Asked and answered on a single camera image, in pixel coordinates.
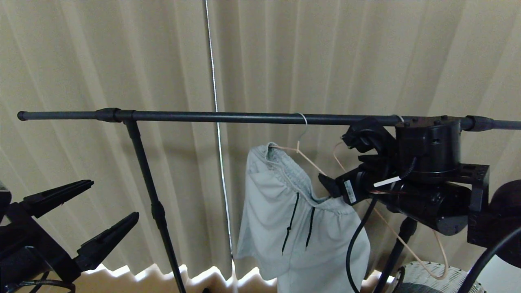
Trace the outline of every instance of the black pole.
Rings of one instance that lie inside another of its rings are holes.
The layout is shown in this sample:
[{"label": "black pole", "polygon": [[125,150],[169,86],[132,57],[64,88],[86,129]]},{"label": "black pole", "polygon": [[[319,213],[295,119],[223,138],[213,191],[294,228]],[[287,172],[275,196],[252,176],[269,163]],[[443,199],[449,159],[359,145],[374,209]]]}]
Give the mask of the black pole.
[{"label": "black pole", "polygon": [[125,125],[127,125],[127,130],[129,132],[130,139],[132,139],[132,144],[134,145],[135,154],[138,157],[139,167],[141,168],[141,173],[143,174],[143,179],[145,180],[146,189],[148,191],[148,196],[150,197],[150,202],[152,204],[152,216],[156,221],[156,225],[159,229],[159,232],[161,233],[161,238],[163,240],[166,254],[168,256],[168,261],[170,262],[173,275],[176,278],[177,288],[179,289],[180,293],[186,293],[183,280],[181,278],[181,272],[179,271],[176,253],[173,250],[172,241],[170,240],[170,234],[168,233],[165,218],[165,208],[163,207],[163,205],[159,201],[159,198],[157,197],[156,188],[152,179],[152,173],[150,172],[150,167],[148,166],[148,160],[146,159],[143,142],[141,141],[141,134],[139,132],[138,124],[136,123],[136,121],[132,120],[124,121],[124,123]]},{"label": "black pole", "polygon": [[[304,114],[310,125],[351,125],[365,117],[373,117],[383,126],[395,126],[400,122],[397,116],[378,115],[323,115]],[[105,108],[92,112],[25,112],[20,111],[18,118],[25,120],[58,119],[96,119],[107,122],[133,121],[186,121],[220,123],[267,123],[267,124],[305,124],[300,114],[283,113],[226,113],[226,112],[165,112],[135,111],[118,108]],[[404,116],[410,121],[419,116]],[[494,120],[480,116],[460,117],[461,127],[467,131],[489,129],[521,130],[521,121]]]},{"label": "black pole", "polygon": [[[398,233],[398,235],[405,243],[409,242],[409,239],[416,231],[417,224],[418,222],[409,217],[403,220],[402,225],[400,226],[400,233]],[[381,293],[383,291],[383,288],[387,283],[387,278],[391,275],[394,267],[396,266],[396,263],[398,263],[398,258],[400,257],[400,254],[402,254],[402,251],[403,244],[397,239],[373,293]]]}]

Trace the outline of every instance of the white label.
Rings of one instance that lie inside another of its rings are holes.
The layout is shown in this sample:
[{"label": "white label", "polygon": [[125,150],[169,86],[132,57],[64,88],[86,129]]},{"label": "white label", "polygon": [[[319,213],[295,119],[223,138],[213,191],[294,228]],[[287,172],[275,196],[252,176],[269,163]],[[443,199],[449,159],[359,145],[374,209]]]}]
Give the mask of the white label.
[{"label": "white label", "polygon": [[355,191],[353,190],[353,186],[351,186],[351,181],[349,181],[349,180],[344,181],[344,186],[345,186],[346,191],[348,192],[349,201],[351,203],[355,203],[356,196],[355,196]]}]

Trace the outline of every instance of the rack leg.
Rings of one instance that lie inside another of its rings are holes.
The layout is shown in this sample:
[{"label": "rack leg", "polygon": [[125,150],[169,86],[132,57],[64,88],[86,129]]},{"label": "rack leg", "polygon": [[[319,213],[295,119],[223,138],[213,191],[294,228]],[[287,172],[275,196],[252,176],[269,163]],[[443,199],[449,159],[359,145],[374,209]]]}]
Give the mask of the rack leg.
[{"label": "rack leg", "polygon": [[[403,220],[402,225],[400,226],[400,233],[398,235],[402,237],[403,241],[405,243],[409,242],[409,239],[416,231],[416,226],[418,225],[418,222],[411,218],[406,218]],[[396,243],[394,244],[394,247],[391,251],[391,254],[389,255],[389,258],[387,259],[387,263],[385,268],[383,269],[383,272],[380,276],[380,279],[378,279],[378,284],[376,285],[375,290],[373,293],[381,293],[384,286],[387,283],[387,278],[391,275],[394,267],[396,266],[396,263],[398,262],[398,258],[400,257],[400,254],[402,254],[403,251],[403,244],[397,239]]]},{"label": "rack leg", "polygon": [[179,271],[176,253],[173,250],[172,241],[170,240],[170,234],[168,233],[167,223],[165,219],[165,208],[163,207],[163,205],[159,201],[159,198],[157,197],[156,188],[152,179],[152,173],[150,172],[150,167],[148,166],[148,160],[146,159],[143,142],[141,141],[141,134],[139,132],[138,124],[136,123],[136,121],[133,120],[126,120],[124,122],[127,126],[130,139],[132,139],[135,154],[138,157],[139,167],[141,168],[141,173],[143,174],[143,179],[145,180],[146,189],[148,191],[148,196],[150,197],[150,202],[152,203],[152,216],[156,221],[156,225],[159,229],[159,232],[161,233],[161,238],[163,240],[166,254],[168,256],[168,261],[170,262],[173,275],[176,278],[177,287],[180,293],[186,293],[183,280],[181,278],[181,272]]}]

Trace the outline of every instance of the white cable tie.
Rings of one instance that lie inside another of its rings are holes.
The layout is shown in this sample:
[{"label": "white cable tie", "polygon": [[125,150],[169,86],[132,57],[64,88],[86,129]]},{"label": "white cable tie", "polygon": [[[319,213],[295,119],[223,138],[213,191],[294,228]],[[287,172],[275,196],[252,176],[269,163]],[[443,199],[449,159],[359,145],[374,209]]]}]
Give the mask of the white cable tie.
[{"label": "white cable tie", "polygon": [[386,179],[384,181],[376,182],[375,184],[373,184],[373,186],[374,187],[380,187],[380,186],[391,184],[391,183],[394,183],[394,182],[397,182],[397,181],[400,181],[400,180],[402,180],[402,179],[399,176],[396,176],[396,177],[393,177],[393,178]]}]

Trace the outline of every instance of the curtain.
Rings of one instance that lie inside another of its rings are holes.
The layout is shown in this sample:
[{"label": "curtain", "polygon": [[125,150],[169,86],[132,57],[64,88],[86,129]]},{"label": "curtain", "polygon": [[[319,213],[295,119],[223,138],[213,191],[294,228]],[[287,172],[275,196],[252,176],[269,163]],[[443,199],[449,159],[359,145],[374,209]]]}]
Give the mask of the curtain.
[{"label": "curtain", "polygon": [[[80,244],[138,211],[139,223],[104,264],[111,270],[128,265],[136,274],[156,263],[168,273],[125,127],[20,122],[18,111],[119,107],[519,120],[520,6],[516,0],[209,1],[207,11],[203,1],[3,1],[0,179],[17,201],[79,179],[94,180],[91,190],[38,222],[75,256]],[[139,125],[179,263],[190,276],[214,265],[228,279],[227,209],[234,249],[248,150],[269,141],[295,146],[305,127],[220,124],[221,176],[215,124]],[[342,174],[332,149],[346,130],[309,126],[301,139],[302,151],[331,177]],[[519,131],[465,132],[462,162],[491,165],[493,193],[519,177],[520,143]],[[317,172],[291,155],[324,193]],[[358,165],[358,155],[338,149],[347,169]],[[366,208],[356,206],[360,215]],[[377,208],[398,229],[403,216]],[[376,217],[366,229],[371,271],[382,268],[394,237]],[[465,231],[442,242],[450,265],[464,270],[482,251],[466,243]],[[425,227],[410,244],[422,259],[442,261]],[[410,260],[404,253],[400,261]],[[255,262],[235,260],[235,265],[241,278]]]},{"label": "curtain", "polygon": [[[212,1],[210,34],[219,111],[367,115],[521,117],[519,1]],[[249,148],[274,141],[296,147],[304,126],[222,126],[232,246],[237,245]],[[330,177],[342,169],[332,156],[345,126],[309,126],[301,150]],[[462,162],[491,165],[491,194],[519,177],[521,137],[515,131],[463,133]],[[318,171],[290,154],[325,189]],[[355,150],[339,148],[349,170]],[[367,204],[356,207],[362,216]],[[377,205],[380,211],[386,208]],[[373,215],[368,271],[382,269],[395,243]],[[398,230],[404,216],[385,217]],[[466,231],[442,237],[449,263],[467,270],[482,248]],[[424,260],[442,262],[430,229],[410,240]],[[400,262],[412,260],[404,252]],[[235,260],[237,276],[255,262]]]}]

